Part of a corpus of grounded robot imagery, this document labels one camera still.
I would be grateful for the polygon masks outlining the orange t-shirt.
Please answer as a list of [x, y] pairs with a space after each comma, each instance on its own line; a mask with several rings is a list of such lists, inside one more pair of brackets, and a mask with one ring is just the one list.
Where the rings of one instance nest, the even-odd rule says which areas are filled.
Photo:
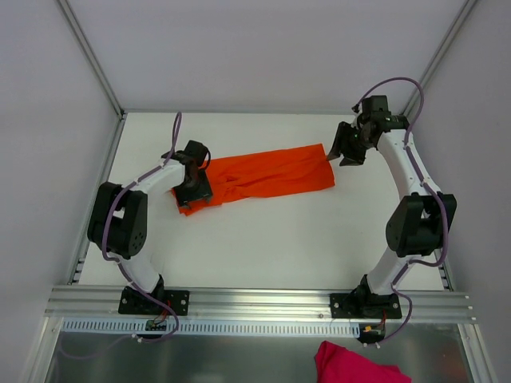
[[318, 192], [335, 186], [332, 166], [321, 144], [217, 158], [211, 161], [206, 175], [212, 198], [179, 207], [179, 213], [189, 216], [206, 207], [242, 199]]

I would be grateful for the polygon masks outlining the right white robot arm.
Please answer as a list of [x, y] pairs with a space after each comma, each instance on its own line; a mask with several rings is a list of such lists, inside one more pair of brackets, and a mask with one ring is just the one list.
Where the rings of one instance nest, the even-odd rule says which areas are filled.
[[337, 128], [329, 160], [359, 166], [376, 149], [386, 161], [399, 204], [385, 228], [387, 247], [376, 267], [349, 293], [332, 293], [333, 318], [400, 319], [398, 285], [415, 264], [443, 250], [457, 200], [430, 178], [414, 146], [410, 122], [388, 109], [385, 96], [364, 97], [354, 108], [353, 123]]

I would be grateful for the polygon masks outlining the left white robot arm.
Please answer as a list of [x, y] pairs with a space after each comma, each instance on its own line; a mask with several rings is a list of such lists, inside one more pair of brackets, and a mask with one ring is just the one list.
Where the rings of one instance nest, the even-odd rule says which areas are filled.
[[117, 265], [128, 283], [121, 293], [120, 314], [163, 314], [176, 298], [150, 260], [149, 204], [167, 192], [173, 193], [179, 208], [210, 202], [213, 192], [206, 173], [210, 161], [209, 149], [190, 140], [185, 149], [165, 153], [155, 168], [131, 183], [99, 186], [87, 238], [104, 260]]

